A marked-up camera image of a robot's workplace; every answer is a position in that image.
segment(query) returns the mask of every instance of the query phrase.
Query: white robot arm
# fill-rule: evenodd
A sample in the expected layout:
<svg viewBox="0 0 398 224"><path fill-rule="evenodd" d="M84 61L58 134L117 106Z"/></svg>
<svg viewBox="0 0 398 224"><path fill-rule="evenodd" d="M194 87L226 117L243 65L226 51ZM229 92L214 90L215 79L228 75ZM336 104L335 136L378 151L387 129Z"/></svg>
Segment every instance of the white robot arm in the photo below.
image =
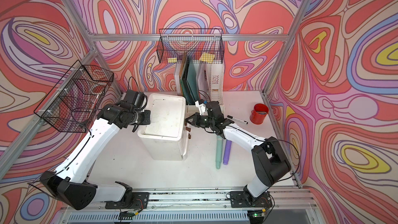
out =
<svg viewBox="0 0 398 224"><path fill-rule="evenodd" d="M122 182L95 185L87 182L86 177L98 155L120 129L131 124L138 126L150 123L150 111L142 112L145 107L141 107L143 95L128 90L125 100L106 105L70 156L54 172L42 174L40 181L54 197L77 210L91 202L107 202L106 208L112 209L130 208L135 199L130 186ZM258 137L224 118L216 101L207 103L205 107L203 102L197 105L201 111L187 118L188 123L195 127L210 127L215 134L252 152L257 176L244 188L246 202L255 202L290 170L290 164L275 138ZM208 116L202 116L206 109ZM266 152L274 156L268 159Z"/></svg>
<svg viewBox="0 0 398 224"><path fill-rule="evenodd" d="M244 188L245 202L251 205L274 183L291 170L291 165L279 141L274 137L263 138L252 134L228 118L224 118L217 101L196 102L199 112L186 118L194 127L211 128L224 139L237 143L253 156L256 177Z"/></svg>

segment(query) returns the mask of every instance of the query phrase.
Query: white plastic bin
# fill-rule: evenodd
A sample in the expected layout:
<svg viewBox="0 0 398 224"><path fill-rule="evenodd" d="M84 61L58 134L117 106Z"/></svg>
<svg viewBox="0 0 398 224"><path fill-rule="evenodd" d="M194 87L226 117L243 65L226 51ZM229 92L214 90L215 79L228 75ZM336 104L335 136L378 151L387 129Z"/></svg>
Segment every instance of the white plastic bin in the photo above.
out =
<svg viewBox="0 0 398 224"><path fill-rule="evenodd" d="M185 98L152 93L146 110L151 124L138 128L142 140L154 160L181 161L188 151L188 131L184 127Z"/></svg>

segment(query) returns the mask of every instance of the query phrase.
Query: wire basket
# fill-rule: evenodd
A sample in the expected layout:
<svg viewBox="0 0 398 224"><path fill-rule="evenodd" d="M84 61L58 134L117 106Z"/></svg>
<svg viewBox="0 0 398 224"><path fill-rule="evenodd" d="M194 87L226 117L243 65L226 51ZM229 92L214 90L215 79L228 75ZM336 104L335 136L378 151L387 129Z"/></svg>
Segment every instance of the wire basket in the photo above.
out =
<svg viewBox="0 0 398 224"><path fill-rule="evenodd" d="M62 88L55 87L68 77ZM34 110L58 132L86 132L113 82L113 72L96 65L82 65L76 61ZM55 93L48 107L44 100Z"/></svg>
<svg viewBox="0 0 398 224"><path fill-rule="evenodd" d="M181 63L185 54L190 63L224 61L221 28L167 28L159 32L159 63Z"/></svg>

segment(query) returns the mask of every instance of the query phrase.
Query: colorful swirl pattern wall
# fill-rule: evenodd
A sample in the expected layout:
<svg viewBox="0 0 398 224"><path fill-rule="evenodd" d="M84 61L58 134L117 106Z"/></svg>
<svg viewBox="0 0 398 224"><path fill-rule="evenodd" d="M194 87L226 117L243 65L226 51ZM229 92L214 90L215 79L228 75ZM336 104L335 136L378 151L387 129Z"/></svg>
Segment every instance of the colorful swirl pattern wall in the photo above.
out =
<svg viewBox="0 0 398 224"><path fill-rule="evenodd" d="M301 0L73 0L91 33L151 34L160 28L220 27L227 34L287 33ZM159 65L156 42L100 42L122 88L175 90L174 65ZM224 90L261 90L281 42L227 42Z"/></svg>
<svg viewBox="0 0 398 224"><path fill-rule="evenodd" d="M1 156L37 104L88 49L60 0L1 0L0 5ZM114 100L110 89L103 103ZM57 215L62 203L27 182L61 163L81 138L42 126L0 181L1 224L49 223Z"/></svg>
<svg viewBox="0 0 398 224"><path fill-rule="evenodd" d="M225 33L287 33L301 0L74 0L92 33L156 33L162 27L221 27ZM0 6L0 154L33 109L87 47L60 0L3 0ZM280 42L228 42L227 90L259 90ZM121 87L134 75L145 91L174 90L173 65L156 42L98 43ZM114 102L111 88L103 102ZM0 223L50 223L62 203L27 185L62 162L82 138L45 124L0 181Z"/></svg>
<svg viewBox="0 0 398 224"><path fill-rule="evenodd" d="M313 0L273 83L326 222L398 223L398 0Z"/></svg>

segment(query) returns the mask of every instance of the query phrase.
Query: whiteboard marker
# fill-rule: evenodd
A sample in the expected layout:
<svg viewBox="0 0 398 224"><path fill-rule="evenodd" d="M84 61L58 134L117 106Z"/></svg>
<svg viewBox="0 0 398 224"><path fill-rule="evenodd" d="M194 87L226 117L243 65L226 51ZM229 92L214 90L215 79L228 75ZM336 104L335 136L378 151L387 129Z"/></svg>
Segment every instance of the whiteboard marker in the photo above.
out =
<svg viewBox="0 0 398 224"><path fill-rule="evenodd" d="M234 120L234 121L239 121L239 122L242 122L242 123L245 123L245 124L248 124L248 123L249 123L249 122L247 122L247 121L243 121L243 120L241 120L241 119L232 117L232 116L230 116L230 115L227 115L227 117L228 117L228 118L231 118L231 119Z"/></svg>

